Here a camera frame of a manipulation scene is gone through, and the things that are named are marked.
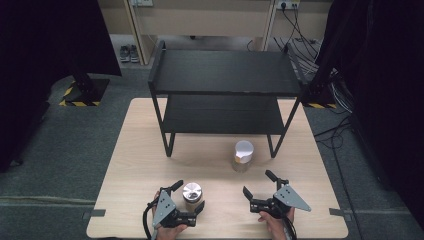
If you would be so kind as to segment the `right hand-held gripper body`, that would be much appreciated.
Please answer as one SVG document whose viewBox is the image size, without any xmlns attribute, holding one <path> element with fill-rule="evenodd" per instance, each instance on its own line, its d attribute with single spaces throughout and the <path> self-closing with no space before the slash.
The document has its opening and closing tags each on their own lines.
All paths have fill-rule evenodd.
<svg viewBox="0 0 424 240">
<path fill-rule="evenodd" d="M 291 208 L 297 208 L 308 212 L 311 211 L 311 207 L 290 184 L 283 185 L 266 200 L 255 199 L 252 194 L 249 194 L 249 207 L 252 213 L 263 211 L 276 219 L 281 219 Z"/>
</svg>

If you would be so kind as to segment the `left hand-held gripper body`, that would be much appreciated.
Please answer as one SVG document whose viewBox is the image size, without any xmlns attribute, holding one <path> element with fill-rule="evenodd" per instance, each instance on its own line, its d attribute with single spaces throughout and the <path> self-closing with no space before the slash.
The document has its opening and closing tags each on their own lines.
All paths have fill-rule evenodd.
<svg viewBox="0 0 424 240">
<path fill-rule="evenodd" d="M 154 213 L 152 226 L 154 229 L 159 227 L 175 228 L 179 225 L 195 227 L 197 223 L 197 214 L 192 212 L 181 212 L 171 196 L 162 190 L 156 201 L 156 210 Z"/>
</svg>

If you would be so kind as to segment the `glass jar with silver lid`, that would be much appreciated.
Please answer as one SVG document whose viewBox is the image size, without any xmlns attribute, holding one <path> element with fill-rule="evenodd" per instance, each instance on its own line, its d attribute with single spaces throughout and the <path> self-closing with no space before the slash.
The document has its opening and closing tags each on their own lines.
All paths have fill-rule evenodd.
<svg viewBox="0 0 424 240">
<path fill-rule="evenodd" d="M 196 182 L 187 183 L 182 192 L 185 207 L 189 212 L 193 212 L 203 200 L 202 187 Z"/>
</svg>

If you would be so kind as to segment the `black two-tier shelf rack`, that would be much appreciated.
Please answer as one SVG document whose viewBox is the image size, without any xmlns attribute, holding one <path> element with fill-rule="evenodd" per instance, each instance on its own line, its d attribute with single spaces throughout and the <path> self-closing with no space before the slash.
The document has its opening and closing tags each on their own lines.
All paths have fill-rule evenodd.
<svg viewBox="0 0 424 240">
<path fill-rule="evenodd" d="M 165 153 L 178 133 L 267 137 L 275 157 L 306 79 L 292 47 L 279 52 L 169 49 L 158 45 L 148 86 Z"/>
</svg>

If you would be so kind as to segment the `person's left hand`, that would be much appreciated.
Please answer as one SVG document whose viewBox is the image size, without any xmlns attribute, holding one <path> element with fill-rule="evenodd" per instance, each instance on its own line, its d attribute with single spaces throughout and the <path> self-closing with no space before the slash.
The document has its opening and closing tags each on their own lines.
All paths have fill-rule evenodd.
<svg viewBox="0 0 424 240">
<path fill-rule="evenodd" d="M 188 228 L 187 225 L 179 225 L 174 228 L 164 228 L 158 226 L 156 228 L 156 239 L 155 240 L 176 240 L 178 235 Z"/>
</svg>

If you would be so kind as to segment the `person's right hand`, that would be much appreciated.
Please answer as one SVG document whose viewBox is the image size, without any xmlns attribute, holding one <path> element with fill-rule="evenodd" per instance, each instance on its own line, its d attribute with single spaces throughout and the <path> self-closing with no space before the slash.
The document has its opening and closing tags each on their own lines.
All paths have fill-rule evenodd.
<svg viewBox="0 0 424 240">
<path fill-rule="evenodd" d="M 295 209 L 291 208 L 285 218 L 276 219 L 267 212 L 261 211 L 258 221 L 266 223 L 272 240 L 292 240 L 293 236 L 289 232 L 289 229 L 290 224 L 294 221 L 294 213 Z"/>
</svg>

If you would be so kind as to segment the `grey tape strip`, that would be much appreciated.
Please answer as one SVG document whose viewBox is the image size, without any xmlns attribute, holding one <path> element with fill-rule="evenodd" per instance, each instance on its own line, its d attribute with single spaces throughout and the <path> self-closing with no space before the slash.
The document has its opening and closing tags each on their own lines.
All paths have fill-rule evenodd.
<svg viewBox="0 0 424 240">
<path fill-rule="evenodd" d="M 352 220 L 351 215 L 348 212 L 345 212 L 341 209 L 330 208 L 329 214 L 332 216 L 340 216 L 343 217 L 346 222 L 350 222 Z"/>
<path fill-rule="evenodd" d="M 104 217 L 106 213 L 105 209 L 93 209 L 88 212 L 84 212 L 82 219 L 90 219 L 91 217 Z"/>
</svg>

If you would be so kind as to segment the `black stand base hazard tape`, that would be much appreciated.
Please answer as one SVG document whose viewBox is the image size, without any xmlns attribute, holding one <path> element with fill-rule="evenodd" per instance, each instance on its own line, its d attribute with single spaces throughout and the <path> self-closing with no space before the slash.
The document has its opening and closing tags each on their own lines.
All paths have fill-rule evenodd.
<svg viewBox="0 0 424 240">
<path fill-rule="evenodd" d="M 336 108 L 336 100 L 331 88 L 329 78 L 314 77 L 306 86 L 301 97 L 304 107 L 317 109 Z"/>
<path fill-rule="evenodd" d="M 98 106 L 109 82 L 109 79 L 93 79 L 86 73 L 74 75 L 73 81 L 65 91 L 59 105 Z"/>
</svg>

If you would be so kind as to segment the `dark curtain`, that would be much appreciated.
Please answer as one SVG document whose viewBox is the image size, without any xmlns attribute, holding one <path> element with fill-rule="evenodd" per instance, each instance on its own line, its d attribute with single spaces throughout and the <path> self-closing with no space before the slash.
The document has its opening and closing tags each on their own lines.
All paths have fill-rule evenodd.
<svg viewBox="0 0 424 240">
<path fill-rule="evenodd" d="M 424 230 L 424 0 L 332 0 L 317 63 L 327 60 L 371 159 Z"/>
<path fill-rule="evenodd" d="M 98 0 L 0 0 L 0 173 L 75 68 L 121 74 Z"/>
</svg>

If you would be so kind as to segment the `beige wooden desk frame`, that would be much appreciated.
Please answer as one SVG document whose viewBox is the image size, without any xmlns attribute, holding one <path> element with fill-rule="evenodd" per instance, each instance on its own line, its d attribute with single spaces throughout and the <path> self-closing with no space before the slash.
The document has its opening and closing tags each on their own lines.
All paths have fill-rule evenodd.
<svg viewBox="0 0 424 240">
<path fill-rule="evenodd" d="M 97 0 L 111 34 L 133 37 L 140 63 L 147 65 L 157 38 L 171 36 L 248 37 L 264 51 L 273 38 L 321 39 L 333 0 L 300 0 L 298 9 L 279 10 L 278 0 Z"/>
</svg>

